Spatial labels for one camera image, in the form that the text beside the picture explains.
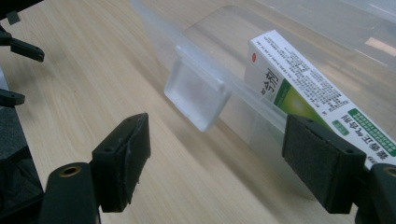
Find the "light wood tabletop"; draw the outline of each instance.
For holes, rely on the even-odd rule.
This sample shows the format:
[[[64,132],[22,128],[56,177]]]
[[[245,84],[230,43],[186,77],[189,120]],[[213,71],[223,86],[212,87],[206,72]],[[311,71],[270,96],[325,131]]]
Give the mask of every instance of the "light wood tabletop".
[[[0,48],[0,65],[10,90],[26,96],[17,111],[43,187],[147,112],[151,157],[132,204],[103,223],[354,223],[356,208],[329,215],[299,196],[222,121],[200,133],[185,119],[163,94],[168,71],[128,0],[46,0],[20,17],[2,25],[45,61]]]

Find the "green label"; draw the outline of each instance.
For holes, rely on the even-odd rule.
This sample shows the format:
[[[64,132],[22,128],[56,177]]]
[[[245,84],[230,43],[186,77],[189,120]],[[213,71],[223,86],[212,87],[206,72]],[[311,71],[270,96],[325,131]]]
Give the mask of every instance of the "green label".
[[[349,135],[347,128],[337,119],[332,122],[332,125],[340,132],[343,136]]]
[[[378,128],[376,128],[358,109],[349,110],[348,114],[352,116],[352,118],[356,120],[392,157],[396,157],[396,145],[378,130]]]

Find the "plastic bin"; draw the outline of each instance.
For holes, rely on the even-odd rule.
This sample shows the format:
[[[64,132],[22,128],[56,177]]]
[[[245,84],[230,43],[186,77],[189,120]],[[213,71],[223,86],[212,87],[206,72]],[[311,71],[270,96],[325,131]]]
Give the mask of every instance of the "plastic bin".
[[[303,195],[310,193],[281,157],[286,115],[244,82],[253,37],[277,30],[394,138],[396,25],[389,15],[353,0],[131,2],[170,71],[165,94],[181,113],[201,131],[221,118]]]

